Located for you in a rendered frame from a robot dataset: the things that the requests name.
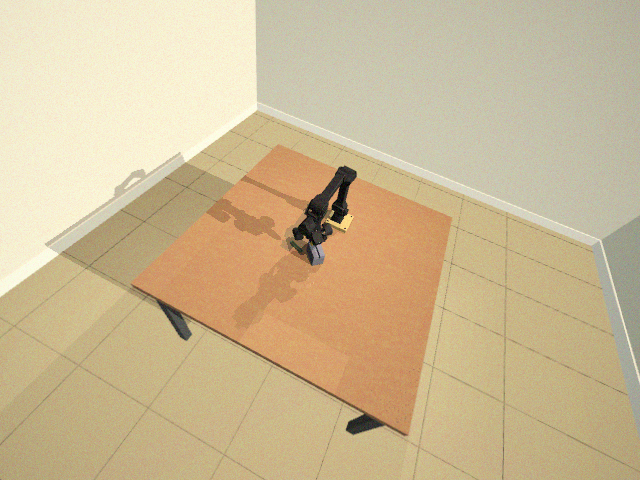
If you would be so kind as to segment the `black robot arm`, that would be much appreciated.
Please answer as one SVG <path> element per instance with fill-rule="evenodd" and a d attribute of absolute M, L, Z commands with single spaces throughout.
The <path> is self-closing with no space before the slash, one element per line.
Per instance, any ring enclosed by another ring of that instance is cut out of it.
<path fill-rule="evenodd" d="M 336 201 L 333 202 L 331 210 L 334 211 L 331 220 L 341 224 L 344 216 L 347 216 L 349 209 L 347 209 L 347 194 L 349 190 L 350 184 L 356 179 L 357 172 L 347 166 L 341 166 L 335 173 L 335 176 L 324 189 L 321 194 L 318 194 L 312 199 L 305 211 L 305 215 L 307 218 L 298 226 L 298 231 L 304 235 L 311 238 L 312 244 L 314 246 L 322 244 L 326 242 L 327 234 L 323 232 L 321 233 L 320 228 L 316 231 L 313 229 L 316 226 L 321 224 L 324 216 L 327 213 L 327 209 L 329 206 L 329 201 L 335 192 L 339 188 L 338 197 Z M 309 211 L 312 210 L 311 212 Z"/>

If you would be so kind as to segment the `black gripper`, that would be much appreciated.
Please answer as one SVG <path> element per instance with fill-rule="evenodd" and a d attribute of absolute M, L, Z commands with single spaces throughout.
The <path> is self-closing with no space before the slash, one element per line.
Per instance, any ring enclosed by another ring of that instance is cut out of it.
<path fill-rule="evenodd" d="M 325 233 L 327 234 L 327 236 L 328 236 L 328 235 L 332 235 L 333 230 L 332 230 L 332 227 L 331 227 L 331 225 L 330 225 L 329 223 L 324 223 L 324 224 L 322 224 L 322 227 L 323 227 L 323 228 L 321 228 L 321 224 L 320 224 L 319 226 L 316 226 L 313 230 L 314 230 L 314 231 L 316 231 L 318 228 L 320 228 L 321 233 L 322 233 L 322 232 L 324 233 L 324 231 L 325 231 Z M 297 228 L 293 228 L 292 232 L 293 232 L 293 235 L 294 235 L 294 238 L 295 238 L 295 240 L 296 240 L 296 241 L 297 241 L 297 240 L 302 240 L 302 239 L 304 238 L 304 235 L 302 235 L 302 234 L 298 231 L 298 227 L 297 227 Z M 305 236 L 305 237 L 306 237 L 306 239 L 309 239 L 309 242 L 311 243 L 311 238 L 309 238 L 308 236 Z"/>

